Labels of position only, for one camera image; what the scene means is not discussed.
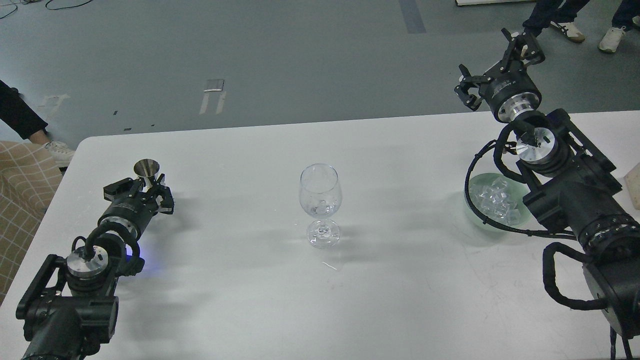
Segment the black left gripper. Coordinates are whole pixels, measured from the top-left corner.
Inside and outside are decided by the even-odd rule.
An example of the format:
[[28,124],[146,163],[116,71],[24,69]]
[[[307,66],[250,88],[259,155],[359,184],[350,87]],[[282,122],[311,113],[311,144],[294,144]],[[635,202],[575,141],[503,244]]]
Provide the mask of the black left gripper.
[[110,205],[98,219],[98,225],[121,224],[139,240],[153,216],[174,214],[175,201],[171,189],[165,185],[164,173],[151,181],[147,194],[141,192],[142,185],[140,178],[128,177],[103,187],[103,198]]

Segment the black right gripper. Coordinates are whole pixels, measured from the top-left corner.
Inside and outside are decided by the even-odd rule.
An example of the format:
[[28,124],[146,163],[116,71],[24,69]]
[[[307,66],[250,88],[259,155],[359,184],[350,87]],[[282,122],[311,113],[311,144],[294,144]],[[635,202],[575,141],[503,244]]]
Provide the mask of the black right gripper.
[[[542,95],[528,75],[528,68],[546,60],[537,37],[530,32],[510,32],[501,29],[508,44],[502,58],[485,75],[471,75],[464,64],[460,64],[461,77],[454,93],[464,106],[477,111],[483,99],[494,118],[501,123],[510,123],[527,111],[537,110]],[[472,94],[471,89],[480,89],[482,96]]]

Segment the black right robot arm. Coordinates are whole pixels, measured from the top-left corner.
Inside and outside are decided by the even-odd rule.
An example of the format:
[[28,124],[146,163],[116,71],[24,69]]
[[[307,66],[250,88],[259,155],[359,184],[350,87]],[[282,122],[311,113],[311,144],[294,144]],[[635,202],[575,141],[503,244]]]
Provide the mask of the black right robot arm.
[[[538,109],[542,94],[527,72],[546,59],[537,37],[505,28],[502,34],[508,46],[482,75],[459,66],[454,92],[462,104],[476,111],[485,101],[504,125],[474,155],[465,175],[464,200],[483,224],[554,239],[542,251],[545,291],[569,309],[601,311],[610,328],[610,358],[615,359],[621,338],[631,360],[629,341],[639,335],[639,223],[614,198],[622,191],[612,174],[615,165],[564,109],[547,114]],[[498,223],[473,204],[471,173],[489,151],[503,176],[528,187],[522,201],[542,230]]]

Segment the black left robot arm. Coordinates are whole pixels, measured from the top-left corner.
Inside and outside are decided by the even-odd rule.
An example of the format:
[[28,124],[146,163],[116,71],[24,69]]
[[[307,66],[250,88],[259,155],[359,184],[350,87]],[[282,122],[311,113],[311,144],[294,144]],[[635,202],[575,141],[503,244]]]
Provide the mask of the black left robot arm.
[[157,214],[173,214],[165,174],[138,173],[104,187],[109,207],[89,235],[76,237],[71,252],[50,254],[20,299],[28,347],[24,360],[84,360],[115,333],[119,278],[145,265],[139,239]]

